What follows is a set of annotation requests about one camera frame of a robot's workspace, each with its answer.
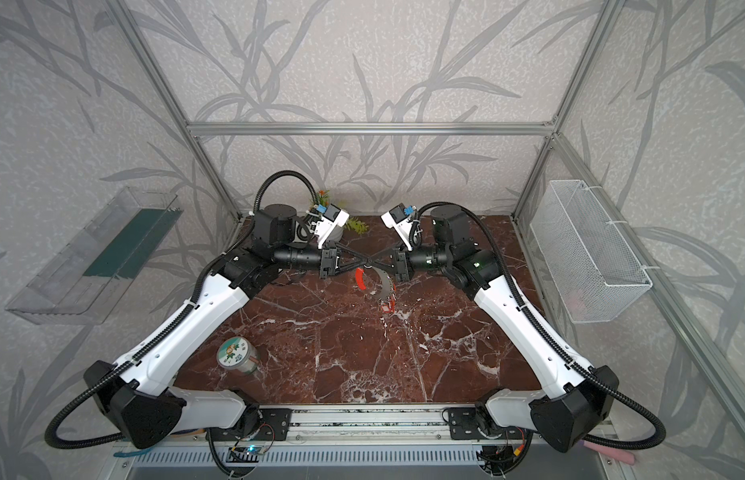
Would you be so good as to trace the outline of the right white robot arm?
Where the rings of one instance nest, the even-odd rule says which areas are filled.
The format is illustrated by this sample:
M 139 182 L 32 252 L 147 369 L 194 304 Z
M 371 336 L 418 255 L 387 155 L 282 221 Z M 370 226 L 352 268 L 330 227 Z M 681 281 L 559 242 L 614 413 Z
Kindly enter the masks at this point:
M 538 379 L 532 391 L 501 388 L 475 407 L 482 436 L 497 438 L 505 428 L 530 431 L 558 452 L 585 440 L 612 408 L 612 399 L 577 372 L 596 374 L 610 387 L 618 378 L 607 366 L 595 369 L 530 304 L 512 276 L 489 228 L 470 210 L 450 202 L 433 202 L 434 243 L 423 241 L 421 212 L 399 204 L 382 214 L 386 228 L 401 244 L 392 251 L 389 269 L 398 282 L 418 271 L 441 272 L 473 300 L 513 342 Z

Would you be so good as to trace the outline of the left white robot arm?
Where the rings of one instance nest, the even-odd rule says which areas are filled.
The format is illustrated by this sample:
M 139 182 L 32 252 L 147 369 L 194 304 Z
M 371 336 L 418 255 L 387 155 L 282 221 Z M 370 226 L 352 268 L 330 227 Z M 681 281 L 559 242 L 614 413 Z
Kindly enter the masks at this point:
M 256 210 L 248 235 L 206 266 L 190 299 L 133 350 L 115 362 L 96 362 L 84 374 L 100 412 L 118 433 L 94 443 L 126 440 L 138 449 L 158 445 L 186 430 L 222 429 L 251 434 L 260 425 L 258 402 L 240 390 L 198 391 L 174 386 L 178 370 L 236 311 L 284 270 L 340 275 L 377 264 L 374 257 L 328 240 L 348 214 L 318 208 L 310 228 L 316 243 L 296 241 L 300 217 L 288 205 Z

